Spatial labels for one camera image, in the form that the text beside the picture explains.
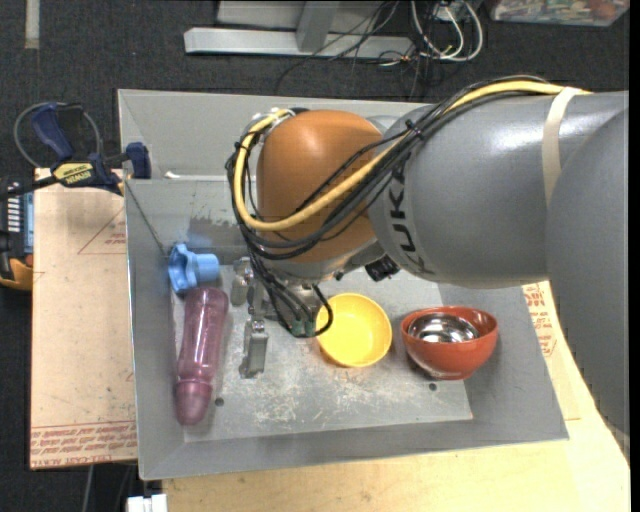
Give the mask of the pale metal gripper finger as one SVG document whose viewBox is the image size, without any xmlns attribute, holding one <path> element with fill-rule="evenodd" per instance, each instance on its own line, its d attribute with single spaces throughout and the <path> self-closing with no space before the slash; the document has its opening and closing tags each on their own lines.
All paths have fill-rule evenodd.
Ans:
<svg viewBox="0 0 640 512">
<path fill-rule="evenodd" d="M 239 367 L 243 379 L 251 379 L 265 370 L 269 336 L 263 320 L 248 320 L 243 337 L 243 359 Z"/>
<path fill-rule="evenodd" d="M 233 263 L 234 276 L 231 285 L 230 301 L 233 306 L 246 303 L 249 287 L 253 280 L 253 269 L 249 257 L 242 257 Z"/>
</svg>

